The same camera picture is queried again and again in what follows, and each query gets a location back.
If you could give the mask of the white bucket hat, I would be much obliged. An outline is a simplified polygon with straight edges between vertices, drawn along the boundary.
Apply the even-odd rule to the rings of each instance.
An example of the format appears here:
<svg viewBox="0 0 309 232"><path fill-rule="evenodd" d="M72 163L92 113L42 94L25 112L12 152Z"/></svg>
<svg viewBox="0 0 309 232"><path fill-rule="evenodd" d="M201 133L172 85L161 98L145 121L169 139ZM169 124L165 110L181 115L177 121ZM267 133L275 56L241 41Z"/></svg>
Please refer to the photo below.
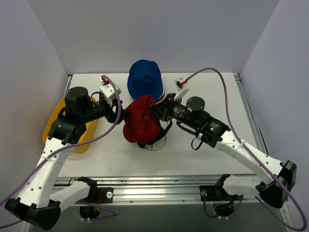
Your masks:
<svg viewBox="0 0 309 232"><path fill-rule="evenodd" d="M133 92L130 92L129 94L133 101L137 100L141 96L150 95L153 97L154 102L157 103L163 100L165 96L165 91L164 90L163 91L145 91L145 92L133 91Z"/></svg>

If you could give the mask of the red baseball cap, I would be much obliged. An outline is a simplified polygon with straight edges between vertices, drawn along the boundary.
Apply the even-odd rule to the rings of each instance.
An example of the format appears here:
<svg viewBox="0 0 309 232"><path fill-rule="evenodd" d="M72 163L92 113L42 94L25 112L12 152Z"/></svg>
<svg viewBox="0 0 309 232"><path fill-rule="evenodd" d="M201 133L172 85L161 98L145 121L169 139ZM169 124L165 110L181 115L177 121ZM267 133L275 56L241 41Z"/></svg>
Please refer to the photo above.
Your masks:
<svg viewBox="0 0 309 232"><path fill-rule="evenodd" d="M152 104L153 96L144 95L126 108L130 112L130 116L125 119L123 135L128 142L139 142L145 145L155 140L161 132L161 126L158 125L148 108Z"/></svg>

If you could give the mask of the black embroidered cap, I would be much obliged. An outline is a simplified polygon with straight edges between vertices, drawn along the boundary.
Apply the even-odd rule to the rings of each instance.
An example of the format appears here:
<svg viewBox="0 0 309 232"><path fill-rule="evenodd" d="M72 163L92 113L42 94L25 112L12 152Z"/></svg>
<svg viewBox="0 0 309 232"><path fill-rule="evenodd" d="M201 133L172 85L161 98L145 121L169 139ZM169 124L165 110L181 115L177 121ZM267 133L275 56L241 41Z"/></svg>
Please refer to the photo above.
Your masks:
<svg viewBox="0 0 309 232"><path fill-rule="evenodd" d="M167 127L165 129L161 126L159 119L156 119L155 121L156 121L157 125L160 127L160 133L158 134L158 136L154 140L152 140L151 142L149 142L147 144L142 144L142 143L138 142L138 146L140 148L145 148L146 145L153 145L156 142L158 142L159 140L161 140L163 137L166 137L167 132L172 127L172 121L167 122Z"/></svg>

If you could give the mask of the blue bucket hat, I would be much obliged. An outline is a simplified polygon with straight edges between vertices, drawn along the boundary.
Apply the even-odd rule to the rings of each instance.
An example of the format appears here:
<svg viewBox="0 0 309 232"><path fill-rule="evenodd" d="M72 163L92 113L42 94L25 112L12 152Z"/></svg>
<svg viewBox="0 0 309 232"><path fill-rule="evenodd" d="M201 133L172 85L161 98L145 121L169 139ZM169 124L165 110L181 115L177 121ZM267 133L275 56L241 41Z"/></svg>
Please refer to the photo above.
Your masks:
<svg viewBox="0 0 309 232"><path fill-rule="evenodd" d="M140 59L132 64L127 79L128 92L163 91L161 71L155 61Z"/></svg>

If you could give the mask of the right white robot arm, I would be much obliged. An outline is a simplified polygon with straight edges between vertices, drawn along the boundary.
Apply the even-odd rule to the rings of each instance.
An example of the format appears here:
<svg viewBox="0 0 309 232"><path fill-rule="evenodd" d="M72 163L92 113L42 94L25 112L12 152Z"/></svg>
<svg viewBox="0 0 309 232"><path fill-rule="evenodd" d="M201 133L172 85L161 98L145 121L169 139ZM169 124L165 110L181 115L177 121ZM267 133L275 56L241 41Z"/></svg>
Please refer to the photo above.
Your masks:
<svg viewBox="0 0 309 232"><path fill-rule="evenodd" d="M222 151L250 169L254 177L224 174L216 182L214 193L219 199L249 195L261 198L274 208L282 208L296 181L297 166L290 160L283 162L261 152L254 146L238 141L225 123L204 110L200 97L190 97L185 105L169 94L163 102L149 110L160 120L175 119L177 125L202 143Z"/></svg>

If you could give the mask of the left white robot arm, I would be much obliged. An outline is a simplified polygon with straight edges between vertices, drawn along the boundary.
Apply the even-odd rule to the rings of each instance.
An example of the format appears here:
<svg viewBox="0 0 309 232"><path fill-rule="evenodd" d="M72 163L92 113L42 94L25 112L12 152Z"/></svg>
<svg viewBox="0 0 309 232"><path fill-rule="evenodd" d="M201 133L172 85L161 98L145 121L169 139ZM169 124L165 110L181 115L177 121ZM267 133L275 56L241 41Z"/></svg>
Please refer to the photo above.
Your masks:
<svg viewBox="0 0 309 232"><path fill-rule="evenodd" d="M54 183L68 158L71 149L87 144L81 140L89 129L87 123L101 117L113 126L121 115L120 90L114 84L100 87L99 101L94 101L85 87L73 87L64 97L64 106L52 123L41 158L22 184L15 198L9 198L5 209L22 221L46 231L54 227L60 214L77 202L96 204L99 189L96 181L79 177L57 193L52 193Z"/></svg>

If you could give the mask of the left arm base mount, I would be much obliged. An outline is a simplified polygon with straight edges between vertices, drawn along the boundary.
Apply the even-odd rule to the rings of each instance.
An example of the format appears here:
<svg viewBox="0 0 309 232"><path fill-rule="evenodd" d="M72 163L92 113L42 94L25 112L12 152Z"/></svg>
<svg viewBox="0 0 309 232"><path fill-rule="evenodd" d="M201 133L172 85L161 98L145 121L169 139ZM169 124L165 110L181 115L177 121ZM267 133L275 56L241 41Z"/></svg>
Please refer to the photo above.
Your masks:
<svg viewBox="0 0 309 232"><path fill-rule="evenodd" d="M85 199L81 199L82 203L90 203L95 205L101 205L102 203L111 203L112 196L107 197L107 193L113 194L113 188L99 188L97 181L90 179L88 177L71 178L68 182L70 186L71 181L83 181L90 185L90 192ZM75 211L78 219L81 221L98 221L107 218L112 218L116 216L116 213L109 209L102 209L100 207L94 207L90 205L80 206L78 210Z"/></svg>

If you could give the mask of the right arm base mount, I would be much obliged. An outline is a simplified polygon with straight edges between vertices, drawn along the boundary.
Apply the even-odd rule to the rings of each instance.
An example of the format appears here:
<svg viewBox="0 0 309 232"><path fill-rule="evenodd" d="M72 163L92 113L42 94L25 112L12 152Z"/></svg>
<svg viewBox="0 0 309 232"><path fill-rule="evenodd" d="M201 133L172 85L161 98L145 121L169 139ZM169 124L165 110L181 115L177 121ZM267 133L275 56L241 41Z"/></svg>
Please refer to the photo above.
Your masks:
<svg viewBox="0 0 309 232"><path fill-rule="evenodd" d="M205 214L209 218L218 218L218 219L226 219L228 220L231 217L237 208L240 206L243 195L225 195L221 193L217 193L215 186L207 185L207 186L199 186L200 199L203 202L203 209ZM227 203L215 203L213 205L213 215L210 215L206 210L206 202L223 202L227 201Z"/></svg>

